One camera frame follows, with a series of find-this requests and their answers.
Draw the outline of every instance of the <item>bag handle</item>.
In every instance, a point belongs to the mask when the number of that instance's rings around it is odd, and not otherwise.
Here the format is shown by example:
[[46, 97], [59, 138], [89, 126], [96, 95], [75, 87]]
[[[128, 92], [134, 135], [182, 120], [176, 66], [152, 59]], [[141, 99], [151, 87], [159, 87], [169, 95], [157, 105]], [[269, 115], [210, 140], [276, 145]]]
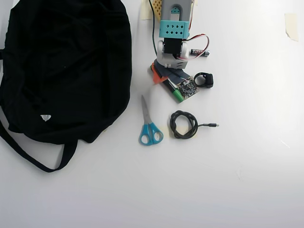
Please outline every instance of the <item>bag handle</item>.
[[4, 139], [4, 141], [6, 141], [21, 157], [23, 157], [24, 159], [28, 160], [30, 163], [34, 164], [35, 166], [37, 166], [38, 168], [40, 168], [41, 170], [45, 171], [45, 172], [54, 172], [57, 170], [60, 170], [62, 168], [64, 168], [69, 161], [71, 160], [71, 158], [73, 157], [76, 148], [77, 148], [77, 144], [78, 141], [76, 142], [71, 142], [71, 143], [66, 143], [64, 145], [64, 149], [63, 149], [63, 155], [62, 155], [62, 159], [61, 159], [61, 163], [59, 165], [59, 167], [57, 169], [50, 169], [48, 167], [46, 167], [44, 164], [41, 164], [40, 162], [38, 162], [36, 159], [34, 159], [33, 157], [31, 157], [30, 155], [28, 155], [19, 145], [18, 143], [9, 135], [9, 133], [5, 130], [2, 122], [0, 121], [0, 136]]

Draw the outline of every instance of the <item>white logo tag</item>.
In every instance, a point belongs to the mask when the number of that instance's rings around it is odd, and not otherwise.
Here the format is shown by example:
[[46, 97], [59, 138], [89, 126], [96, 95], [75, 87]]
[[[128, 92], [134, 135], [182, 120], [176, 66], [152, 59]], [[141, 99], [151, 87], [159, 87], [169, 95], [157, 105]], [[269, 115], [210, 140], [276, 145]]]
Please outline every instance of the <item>white logo tag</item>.
[[41, 115], [42, 119], [46, 122], [48, 120], [50, 120], [50, 118], [52, 117], [51, 115]]

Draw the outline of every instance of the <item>green component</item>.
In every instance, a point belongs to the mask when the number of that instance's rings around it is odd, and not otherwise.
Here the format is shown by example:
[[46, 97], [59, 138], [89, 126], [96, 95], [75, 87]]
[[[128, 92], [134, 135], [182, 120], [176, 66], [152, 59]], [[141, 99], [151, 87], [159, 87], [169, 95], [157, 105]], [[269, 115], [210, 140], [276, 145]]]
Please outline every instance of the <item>green component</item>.
[[181, 95], [180, 91], [177, 89], [173, 92], [173, 95], [177, 98], [179, 102], [184, 101], [184, 97]]

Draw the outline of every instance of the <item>scissor blade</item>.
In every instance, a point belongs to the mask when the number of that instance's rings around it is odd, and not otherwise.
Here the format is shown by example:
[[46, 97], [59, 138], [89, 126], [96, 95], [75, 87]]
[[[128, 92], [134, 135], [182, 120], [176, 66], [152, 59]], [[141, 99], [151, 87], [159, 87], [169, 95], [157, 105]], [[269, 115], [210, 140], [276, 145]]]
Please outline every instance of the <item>scissor blade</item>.
[[150, 124], [152, 123], [152, 120], [150, 118], [148, 106], [146, 103], [146, 100], [144, 99], [142, 95], [142, 113], [143, 113], [143, 119], [144, 119], [144, 124]]

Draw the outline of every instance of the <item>teal bracket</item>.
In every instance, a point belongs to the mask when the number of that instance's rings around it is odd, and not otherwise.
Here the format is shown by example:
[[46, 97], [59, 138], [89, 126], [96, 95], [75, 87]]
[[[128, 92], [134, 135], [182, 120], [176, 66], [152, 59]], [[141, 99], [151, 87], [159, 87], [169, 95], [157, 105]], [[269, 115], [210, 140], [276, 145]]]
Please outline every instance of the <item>teal bracket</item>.
[[189, 37], [189, 22], [162, 20], [160, 25], [161, 38], [187, 39]]
[[174, 7], [174, 8], [171, 10], [171, 14], [180, 14], [180, 10], [179, 10], [177, 7]]

